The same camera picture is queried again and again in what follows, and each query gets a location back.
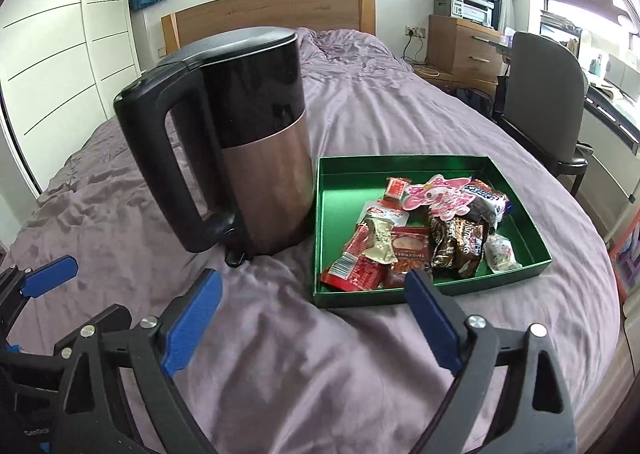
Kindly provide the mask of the clear pink marshmallow pack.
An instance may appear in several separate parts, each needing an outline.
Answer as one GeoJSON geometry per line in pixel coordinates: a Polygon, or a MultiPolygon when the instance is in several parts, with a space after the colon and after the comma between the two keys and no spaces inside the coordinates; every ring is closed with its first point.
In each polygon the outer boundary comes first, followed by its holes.
{"type": "Polygon", "coordinates": [[[521,269],[516,260],[511,241],[498,233],[490,233],[484,243],[484,255],[492,273],[521,269]]]}

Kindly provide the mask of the brown chocolate snack bag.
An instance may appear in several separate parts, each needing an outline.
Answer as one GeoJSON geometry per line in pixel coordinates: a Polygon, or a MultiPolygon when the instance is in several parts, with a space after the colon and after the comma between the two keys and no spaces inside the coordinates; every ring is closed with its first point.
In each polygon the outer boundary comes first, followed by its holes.
{"type": "Polygon", "coordinates": [[[443,221],[428,219],[433,252],[431,266],[436,270],[450,270],[457,278],[474,277],[484,255],[488,224],[462,217],[443,221]]]}

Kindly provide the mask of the dark red noodle snack packet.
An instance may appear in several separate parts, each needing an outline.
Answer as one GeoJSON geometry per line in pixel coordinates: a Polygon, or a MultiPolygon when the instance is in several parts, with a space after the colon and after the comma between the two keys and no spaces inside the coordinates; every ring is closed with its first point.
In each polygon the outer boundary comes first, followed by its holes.
{"type": "Polygon", "coordinates": [[[431,269],[430,229],[427,227],[395,227],[392,244],[397,261],[388,267],[384,289],[404,286],[406,274],[413,269],[431,269]]]}

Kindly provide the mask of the red white konjac snack pouch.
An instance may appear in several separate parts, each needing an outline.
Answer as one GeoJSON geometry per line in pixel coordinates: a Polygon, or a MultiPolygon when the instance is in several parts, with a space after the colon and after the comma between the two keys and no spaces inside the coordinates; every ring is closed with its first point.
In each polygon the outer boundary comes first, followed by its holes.
{"type": "Polygon", "coordinates": [[[368,230],[363,218],[373,216],[391,220],[395,227],[408,222],[409,214],[401,208],[390,206],[381,201],[369,201],[355,226],[354,234],[343,246],[341,255],[320,274],[320,281],[331,289],[343,292],[374,291],[383,286],[390,265],[381,265],[361,255],[366,247],[368,230]]]}

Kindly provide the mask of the blue white wafer pack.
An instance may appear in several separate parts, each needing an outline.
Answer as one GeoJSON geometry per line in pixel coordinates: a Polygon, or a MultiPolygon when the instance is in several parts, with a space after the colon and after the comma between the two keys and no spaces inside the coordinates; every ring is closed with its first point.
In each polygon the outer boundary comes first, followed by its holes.
{"type": "Polygon", "coordinates": [[[484,221],[490,229],[497,230],[512,209],[509,196],[478,179],[472,179],[461,191],[473,196],[465,217],[475,222],[484,221]]]}

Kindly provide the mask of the olive green candy wrapper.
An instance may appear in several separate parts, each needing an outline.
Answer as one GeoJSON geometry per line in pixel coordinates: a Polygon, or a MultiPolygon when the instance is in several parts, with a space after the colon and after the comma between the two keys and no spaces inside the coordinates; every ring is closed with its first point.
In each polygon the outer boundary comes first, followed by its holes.
{"type": "Polygon", "coordinates": [[[396,263],[392,244],[392,231],[394,223],[385,218],[366,216],[363,223],[368,230],[366,247],[363,248],[361,255],[381,265],[392,265],[396,263]]]}

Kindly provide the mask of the pink cartoon character pouch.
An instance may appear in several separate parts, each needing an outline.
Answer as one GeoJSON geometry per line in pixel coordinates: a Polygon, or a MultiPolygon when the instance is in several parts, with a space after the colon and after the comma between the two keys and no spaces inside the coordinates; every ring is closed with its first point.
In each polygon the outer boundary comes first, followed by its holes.
{"type": "Polygon", "coordinates": [[[466,192],[470,178],[446,179],[436,174],[423,185],[408,185],[402,195],[401,206],[405,211],[427,207],[433,217],[449,221],[469,214],[475,195],[466,192]]]}

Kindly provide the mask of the small red candy bar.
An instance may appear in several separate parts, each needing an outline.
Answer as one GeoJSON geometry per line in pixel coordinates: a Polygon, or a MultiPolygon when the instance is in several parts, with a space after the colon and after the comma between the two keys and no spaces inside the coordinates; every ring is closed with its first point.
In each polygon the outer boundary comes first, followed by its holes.
{"type": "Polygon", "coordinates": [[[388,177],[383,194],[383,201],[388,204],[400,205],[411,180],[400,177],[388,177]]]}

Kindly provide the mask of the black copper electric kettle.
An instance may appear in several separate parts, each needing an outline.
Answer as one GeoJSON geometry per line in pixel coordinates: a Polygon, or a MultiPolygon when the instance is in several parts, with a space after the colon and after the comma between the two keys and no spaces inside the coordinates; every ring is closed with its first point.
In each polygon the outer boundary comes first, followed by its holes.
{"type": "Polygon", "coordinates": [[[116,96],[128,147],[190,253],[231,268],[298,242],[314,203],[297,34],[256,26],[166,56],[116,96]]]}

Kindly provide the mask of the white wardrobe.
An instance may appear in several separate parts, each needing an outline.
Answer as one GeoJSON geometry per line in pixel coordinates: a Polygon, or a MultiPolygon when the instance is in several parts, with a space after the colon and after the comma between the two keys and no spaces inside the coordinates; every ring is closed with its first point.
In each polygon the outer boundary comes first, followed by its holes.
{"type": "Polygon", "coordinates": [[[115,112],[140,74],[128,0],[4,0],[1,126],[32,194],[115,112]]]}

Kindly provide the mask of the grey office chair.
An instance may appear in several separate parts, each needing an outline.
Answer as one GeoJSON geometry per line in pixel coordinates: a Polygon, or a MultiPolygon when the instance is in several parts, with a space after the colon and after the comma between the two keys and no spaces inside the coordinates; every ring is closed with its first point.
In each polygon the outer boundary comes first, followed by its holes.
{"type": "Polygon", "coordinates": [[[577,58],[549,37],[517,32],[509,48],[501,127],[576,195],[592,148],[578,141],[589,82],[577,58]]]}

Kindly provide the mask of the wooden drawer cabinet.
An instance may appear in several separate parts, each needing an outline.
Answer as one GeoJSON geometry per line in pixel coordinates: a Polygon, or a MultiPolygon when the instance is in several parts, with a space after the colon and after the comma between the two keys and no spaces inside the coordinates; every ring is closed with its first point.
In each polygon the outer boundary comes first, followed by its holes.
{"type": "Polygon", "coordinates": [[[469,20],[431,14],[425,62],[439,71],[495,81],[502,68],[496,51],[502,35],[469,20]]]}

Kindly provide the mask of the wooden headboard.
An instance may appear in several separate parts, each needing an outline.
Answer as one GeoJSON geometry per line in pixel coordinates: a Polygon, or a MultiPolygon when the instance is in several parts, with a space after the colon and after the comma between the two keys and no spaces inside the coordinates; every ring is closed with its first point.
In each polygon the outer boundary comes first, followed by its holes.
{"type": "Polygon", "coordinates": [[[212,0],[166,14],[160,25],[167,55],[204,37],[254,26],[374,35],[376,0],[212,0]]]}

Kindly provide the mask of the grey printer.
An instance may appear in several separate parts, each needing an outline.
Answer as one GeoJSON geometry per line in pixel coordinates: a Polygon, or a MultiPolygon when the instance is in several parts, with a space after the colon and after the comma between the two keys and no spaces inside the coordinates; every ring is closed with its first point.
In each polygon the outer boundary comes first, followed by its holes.
{"type": "Polygon", "coordinates": [[[472,21],[489,28],[495,0],[433,0],[434,14],[472,21]]]}

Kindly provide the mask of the wall power socket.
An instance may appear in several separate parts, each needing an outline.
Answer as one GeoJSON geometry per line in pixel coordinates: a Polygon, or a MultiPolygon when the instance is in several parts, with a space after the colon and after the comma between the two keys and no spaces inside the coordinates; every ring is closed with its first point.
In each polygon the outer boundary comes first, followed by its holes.
{"type": "Polygon", "coordinates": [[[426,29],[424,26],[405,26],[405,36],[419,38],[419,40],[424,40],[426,37],[426,29]]]}

